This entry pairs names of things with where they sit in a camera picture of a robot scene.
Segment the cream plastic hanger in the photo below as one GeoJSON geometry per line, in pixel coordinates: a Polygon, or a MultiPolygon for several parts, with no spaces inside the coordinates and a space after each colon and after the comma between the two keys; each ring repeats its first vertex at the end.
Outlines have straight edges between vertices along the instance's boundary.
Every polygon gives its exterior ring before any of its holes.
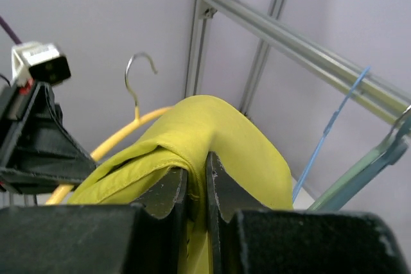
{"type": "Polygon", "coordinates": [[[125,139],[127,136],[129,136],[132,132],[140,128],[142,125],[162,116],[164,113],[172,109],[172,107],[162,107],[158,108],[154,111],[151,111],[145,115],[140,114],[140,108],[139,108],[139,99],[137,97],[136,91],[131,87],[130,82],[129,82],[129,71],[130,68],[133,64],[133,62],[137,58],[145,58],[147,59],[151,70],[153,71],[154,74],[158,73],[158,70],[155,67],[155,64],[153,62],[152,57],[142,51],[138,52],[134,55],[132,55],[127,63],[125,73],[124,73],[124,80],[125,80],[125,87],[128,91],[128,93],[132,96],[134,100],[134,120],[130,123],[128,123],[126,126],[122,127],[120,130],[118,130],[116,133],[112,134],[107,140],[105,140],[103,143],[101,143],[92,153],[91,153],[91,158],[94,159],[95,161],[98,161],[102,157],[104,157],[114,146],[119,144],[120,141],[125,139]]]}

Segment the yellow-green trousers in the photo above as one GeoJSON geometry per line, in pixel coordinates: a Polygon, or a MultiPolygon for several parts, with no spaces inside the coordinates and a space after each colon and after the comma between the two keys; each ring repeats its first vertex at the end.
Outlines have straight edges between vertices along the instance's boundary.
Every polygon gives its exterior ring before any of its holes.
{"type": "Polygon", "coordinates": [[[226,101],[208,95],[178,102],[137,142],[98,166],[70,204],[130,203],[171,168],[188,172],[187,269],[207,273],[206,158],[218,155],[226,172],[271,209],[290,210],[292,176],[275,146],[226,101]]]}

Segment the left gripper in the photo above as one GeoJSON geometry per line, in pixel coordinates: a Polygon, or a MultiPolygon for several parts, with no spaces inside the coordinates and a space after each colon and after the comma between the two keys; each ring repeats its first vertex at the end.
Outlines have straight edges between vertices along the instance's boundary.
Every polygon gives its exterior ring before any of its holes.
{"type": "Polygon", "coordinates": [[[29,80],[1,91],[1,187],[16,194],[52,193],[77,186],[96,162],[62,123],[48,83],[29,80]]]}

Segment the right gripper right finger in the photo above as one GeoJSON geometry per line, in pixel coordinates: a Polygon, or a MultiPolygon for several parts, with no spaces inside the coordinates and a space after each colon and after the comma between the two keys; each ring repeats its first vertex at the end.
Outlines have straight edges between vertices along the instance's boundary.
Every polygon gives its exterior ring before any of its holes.
{"type": "Polygon", "coordinates": [[[390,228],[364,212],[272,210],[206,160],[211,273],[406,273],[390,228]]]}

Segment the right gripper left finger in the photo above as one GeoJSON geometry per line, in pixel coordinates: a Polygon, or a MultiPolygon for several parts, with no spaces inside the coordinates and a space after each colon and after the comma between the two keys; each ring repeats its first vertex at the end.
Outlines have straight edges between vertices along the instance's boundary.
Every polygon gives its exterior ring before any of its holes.
{"type": "Polygon", "coordinates": [[[126,205],[1,210],[2,273],[185,273],[188,174],[126,205]]]}

